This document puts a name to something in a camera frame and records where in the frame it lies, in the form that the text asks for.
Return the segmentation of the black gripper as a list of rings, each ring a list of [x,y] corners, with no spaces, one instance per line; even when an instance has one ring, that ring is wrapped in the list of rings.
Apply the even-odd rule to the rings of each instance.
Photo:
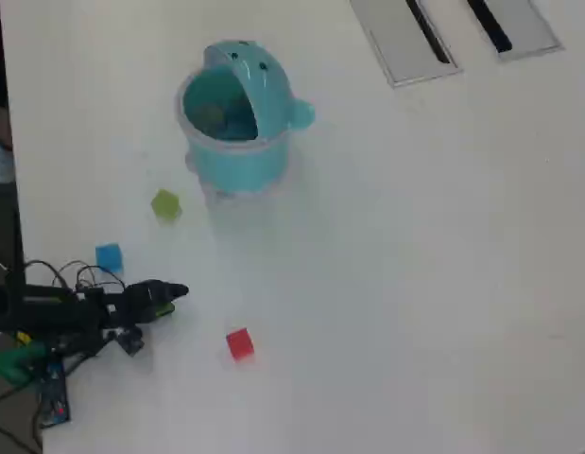
[[[189,293],[184,284],[161,280],[142,281],[127,286],[120,293],[107,294],[109,326],[130,327],[151,323],[175,311],[173,303],[153,305],[153,302],[173,302]]]

